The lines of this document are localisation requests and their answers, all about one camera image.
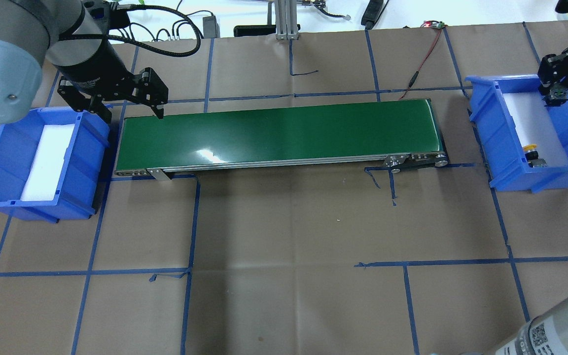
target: sticker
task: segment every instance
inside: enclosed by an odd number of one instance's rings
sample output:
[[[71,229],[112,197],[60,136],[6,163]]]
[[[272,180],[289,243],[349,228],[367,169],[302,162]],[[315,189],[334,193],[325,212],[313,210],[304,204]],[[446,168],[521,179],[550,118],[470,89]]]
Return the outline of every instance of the sticker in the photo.
[[[497,350],[497,352],[494,353],[494,355],[517,355],[516,354],[516,339],[505,344],[503,346],[503,348]]]
[[[554,316],[532,326],[530,340],[536,355],[568,355],[554,327]]]

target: green conveyor belt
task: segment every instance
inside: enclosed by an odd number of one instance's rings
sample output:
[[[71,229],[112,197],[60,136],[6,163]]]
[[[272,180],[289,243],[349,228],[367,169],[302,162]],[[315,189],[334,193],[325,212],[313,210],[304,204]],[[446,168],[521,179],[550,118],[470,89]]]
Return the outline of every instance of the green conveyor belt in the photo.
[[[429,100],[131,117],[116,173],[384,159],[444,151]]]

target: qr code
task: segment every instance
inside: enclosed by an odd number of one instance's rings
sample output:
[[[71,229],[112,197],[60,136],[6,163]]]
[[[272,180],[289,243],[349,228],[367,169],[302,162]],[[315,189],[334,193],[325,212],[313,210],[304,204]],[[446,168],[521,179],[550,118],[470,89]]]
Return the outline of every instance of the qr code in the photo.
[[[545,334],[544,323],[532,329],[532,342],[534,343],[534,348],[538,348],[548,341],[549,339],[547,339],[547,335]]]

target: blue plastic bin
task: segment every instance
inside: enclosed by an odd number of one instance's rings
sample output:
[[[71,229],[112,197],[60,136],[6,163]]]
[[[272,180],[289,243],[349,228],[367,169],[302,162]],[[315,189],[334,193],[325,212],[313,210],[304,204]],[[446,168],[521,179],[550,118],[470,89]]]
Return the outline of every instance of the blue plastic bin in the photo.
[[[503,94],[538,92],[536,75],[466,78],[473,83],[470,121],[476,124],[489,168],[491,187],[498,191],[568,188],[568,165],[530,168]],[[548,107],[559,143],[568,157],[568,103]]]
[[[21,201],[43,127],[74,124],[65,163],[51,201]],[[93,196],[108,125],[97,115],[71,108],[36,108],[21,121],[0,126],[0,212],[22,220],[86,219],[95,214]]]

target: small object in bin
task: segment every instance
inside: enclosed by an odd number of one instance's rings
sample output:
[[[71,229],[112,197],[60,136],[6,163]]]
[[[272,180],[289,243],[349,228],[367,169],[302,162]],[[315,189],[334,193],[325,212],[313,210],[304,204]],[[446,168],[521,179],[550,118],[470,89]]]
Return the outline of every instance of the small object in bin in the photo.
[[[547,166],[547,162],[545,159],[540,159],[538,157],[538,151],[536,148],[538,145],[536,144],[528,144],[523,147],[523,151],[525,152],[525,159],[527,159],[527,163],[530,168],[545,168]]]

